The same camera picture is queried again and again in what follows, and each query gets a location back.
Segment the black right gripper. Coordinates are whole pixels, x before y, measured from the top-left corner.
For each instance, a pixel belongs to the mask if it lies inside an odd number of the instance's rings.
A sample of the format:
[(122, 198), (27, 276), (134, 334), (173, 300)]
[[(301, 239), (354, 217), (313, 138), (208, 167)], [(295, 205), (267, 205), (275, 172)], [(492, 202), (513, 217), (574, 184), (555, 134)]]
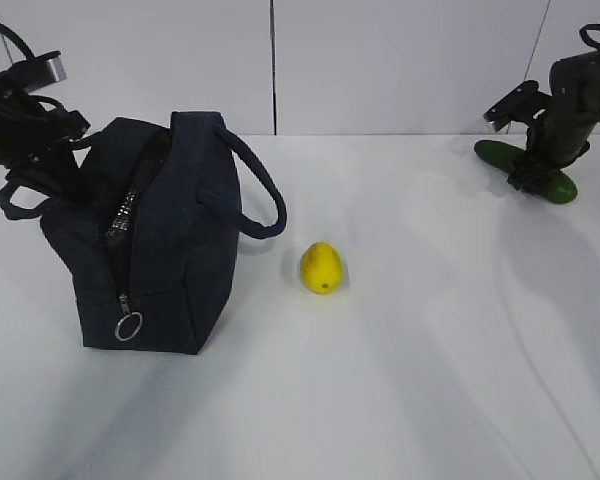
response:
[(555, 62), (550, 70), (551, 97), (540, 118), (533, 155), (525, 151), (512, 163), (507, 182), (535, 195), (557, 195), (556, 170), (546, 165), (570, 165), (600, 123), (600, 53), (587, 53)]

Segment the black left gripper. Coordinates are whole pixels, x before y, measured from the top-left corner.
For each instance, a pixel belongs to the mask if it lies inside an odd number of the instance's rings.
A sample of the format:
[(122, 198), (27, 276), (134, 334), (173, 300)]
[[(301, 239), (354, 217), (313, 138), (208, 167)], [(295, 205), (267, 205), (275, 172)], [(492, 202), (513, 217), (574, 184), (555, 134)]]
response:
[(36, 92), (26, 93), (0, 76), (0, 165), (11, 169), (6, 180), (84, 205), (88, 187), (74, 152), (56, 146), (81, 139), (90, 123), (79, 111)]

